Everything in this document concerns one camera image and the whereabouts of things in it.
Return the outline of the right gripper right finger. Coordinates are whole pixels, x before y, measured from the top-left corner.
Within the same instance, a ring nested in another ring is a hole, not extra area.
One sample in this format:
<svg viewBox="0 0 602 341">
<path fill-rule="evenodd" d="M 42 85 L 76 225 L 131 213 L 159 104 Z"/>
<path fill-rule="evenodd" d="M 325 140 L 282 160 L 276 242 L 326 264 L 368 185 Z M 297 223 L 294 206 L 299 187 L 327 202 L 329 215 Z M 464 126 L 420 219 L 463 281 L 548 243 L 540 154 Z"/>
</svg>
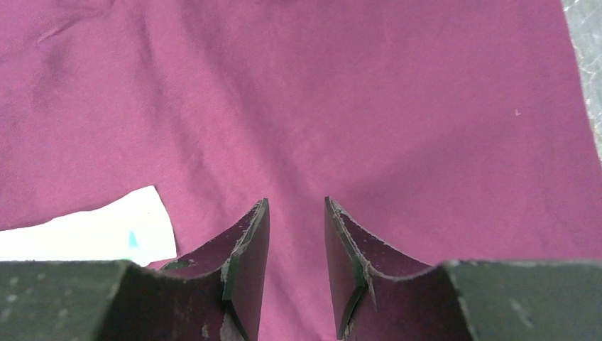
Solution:
<svg viewBox="0 0 602 341">
<path fill-rule="evenodd" d="M 449 260 L 431 266 L 324 201 L 338 340 L 600 340 L 601 263 Z"/>
</svg>

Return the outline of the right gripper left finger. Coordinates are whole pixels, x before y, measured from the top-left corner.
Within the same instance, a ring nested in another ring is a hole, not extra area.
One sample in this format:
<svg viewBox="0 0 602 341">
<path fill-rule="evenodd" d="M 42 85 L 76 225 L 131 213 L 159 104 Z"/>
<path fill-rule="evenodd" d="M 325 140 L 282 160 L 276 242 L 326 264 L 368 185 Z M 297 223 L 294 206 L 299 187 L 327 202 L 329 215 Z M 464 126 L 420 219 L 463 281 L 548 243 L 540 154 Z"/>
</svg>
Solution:
<svg viewBox="0 0 602 341">
<path fill-rule="evenodd" d="M 201 247 L 132 261 L 4 261 L 2 340 L 256 340 L 270 213 L 259 200 Z"/>
</svg>

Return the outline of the white sterile packet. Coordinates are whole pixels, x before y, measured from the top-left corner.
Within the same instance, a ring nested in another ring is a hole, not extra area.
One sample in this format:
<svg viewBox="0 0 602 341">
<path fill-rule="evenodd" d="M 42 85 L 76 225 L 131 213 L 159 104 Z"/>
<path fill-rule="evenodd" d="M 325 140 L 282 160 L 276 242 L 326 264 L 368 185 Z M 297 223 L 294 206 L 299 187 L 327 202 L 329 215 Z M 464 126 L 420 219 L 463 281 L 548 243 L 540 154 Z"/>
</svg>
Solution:
<svg viewBox="0 0 602 341">
<path fill-rule="evenodd" d="M 1 232 L 3 261 L 123 259 L 147 266 L 176 256 L 172 222 L 152 185 L 96 210 Z"/>
</svg>

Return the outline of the purple cloth wrap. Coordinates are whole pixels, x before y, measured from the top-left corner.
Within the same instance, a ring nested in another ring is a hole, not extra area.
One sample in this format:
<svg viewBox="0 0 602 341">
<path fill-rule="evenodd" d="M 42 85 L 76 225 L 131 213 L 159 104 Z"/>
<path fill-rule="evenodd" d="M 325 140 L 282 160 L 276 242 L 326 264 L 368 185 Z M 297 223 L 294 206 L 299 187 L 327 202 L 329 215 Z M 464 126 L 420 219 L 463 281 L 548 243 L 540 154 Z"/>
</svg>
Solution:
<svg viewBox="0 0 602 341">
<path fill-rule="evenodd" d="M 2 1 L 1 228 L 154 185 L 180 252 L 270 204 L 261 340 L 334 340 L 324 198 L 425 263 L 598 259 L 559 1 Z"/>
</svg>

